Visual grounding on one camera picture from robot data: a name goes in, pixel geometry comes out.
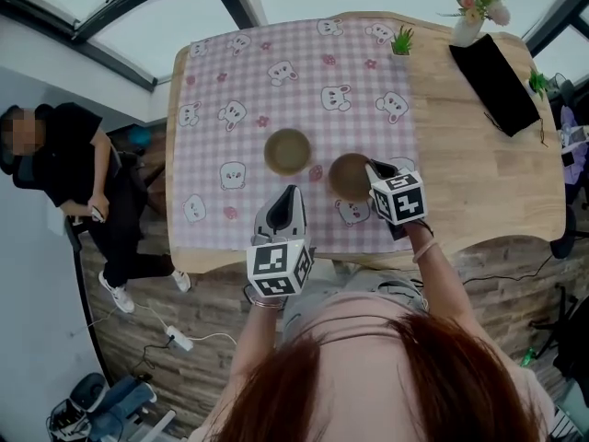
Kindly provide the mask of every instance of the person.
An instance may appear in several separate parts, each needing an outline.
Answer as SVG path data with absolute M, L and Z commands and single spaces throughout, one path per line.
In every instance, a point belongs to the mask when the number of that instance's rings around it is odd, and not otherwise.
M 33 177 L 53 204 L 88 223 L 90 236 L 107 259 L 98 280 L 119 309 L 132 313 L 127 280 L 172 275 L 182 292 L 190 289 L 191 281 L 174 269 L 169 255 L 137 253 L 143 206 L 133 194 L 128 170 L 108 176 L 112 144 L 99 127 L 101 121 L 75 103 L 36 110 L 12 106 L 0 116 L 2 145 L 15 157 L 33 156 Z M 104 222 L 93 219 L 93 209 Z
M 427 225 L 408 223 L 423 282 L 362 268 L 310 277 L 283 315 L 256 297 L 218 403 L 189 442 L 546 440 L 553 405 L 477 322 Z

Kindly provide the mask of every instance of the white cable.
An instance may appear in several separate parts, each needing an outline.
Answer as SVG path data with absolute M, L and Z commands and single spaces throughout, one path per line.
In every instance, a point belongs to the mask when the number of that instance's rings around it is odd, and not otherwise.
M 78 329 L 76 332 L 70 332 L 70 338 L 76 337 L 76 335 L 79 334 L 80 332 L 85 331 L 86 329 L 90 329 L 92 326 L 98 324 L 99 322 L 102 322 L 103 320 L 107 320 L 108 318 L 110 318 L 110 316 L 112 316 L 112 313 L 114 313 L 116 310 L 117 310 L 117 307 L 114 307 L 114 309 L 107 315 L 106 318 L 101 318 L 99 320 L 95 320 L 94 322 L 91 322 L 87 326 Z
M 231 337 L 229 334 L 225 334 L 224 332 L 216 332 L 215 334 L 209 334 L 205 337 L 187 337 L 187 339 L 189 341 L 204 341 L 205 339 L 208 339 L 209 337 L 214 337 L 215 335 L 224 335 L 225 337 L 228 337 L 229 339 L 231 339 L 232 343 L 237 345 L 236 340 L 233 337 Z
M 154 309 L 149 308 L 148 306 L 138 305 L 136 303 L 135 303 L 135 305 L 138 306 L 139 308 L 149 309 L 152 313 L 154 313 L 154 315 L 156 315 L 156 318 L 159 319 L 159 322 L 161 322 L 163 324 L 164 330 L 167 330 L 167 324 L 164 322 L 164 320 L 162 320 L 161 316 L 159 316 L 159 314 L 157 314 Z

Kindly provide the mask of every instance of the phone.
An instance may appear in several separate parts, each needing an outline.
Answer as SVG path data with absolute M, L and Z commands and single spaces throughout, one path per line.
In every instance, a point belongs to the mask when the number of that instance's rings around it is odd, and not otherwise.
M 104 216 L 96 206 L 92 206 L 92 217 L 99 223 L 104 223 Z

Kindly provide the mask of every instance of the pink checkered tablecloth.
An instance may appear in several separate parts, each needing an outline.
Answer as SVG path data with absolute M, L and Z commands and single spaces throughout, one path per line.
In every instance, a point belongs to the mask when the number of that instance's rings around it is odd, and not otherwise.
M 174 147 L 173 246 L 245 249 L 258 210 L 295 184 L 318 252 L 409 249 L 368 203 L 341 202 L 328 185 L 329 166 L 348 152 L 416 167 L 406 61 L 389 44 L 396 30 L 388 20 L 308 20 L 193 43 Z M 299 129 L 313 148 L 293 177 L 264 163 L 266 139 L 281 128 Z

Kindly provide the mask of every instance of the black pants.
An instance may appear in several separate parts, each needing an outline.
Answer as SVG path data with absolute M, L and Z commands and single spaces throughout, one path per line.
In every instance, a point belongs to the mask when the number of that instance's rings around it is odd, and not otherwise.
M 107 259 L 104 278 L 109 285 L 121 286 L 133 278 L 172 274 L 174 265 L 169 255 L 137 253 L 139 217 L 146 193 L 138 192 L 129 173 L 122 170 L 108 182 L 105 194 L 110 202 L 107 221 L 91 221 L 88 232 Z

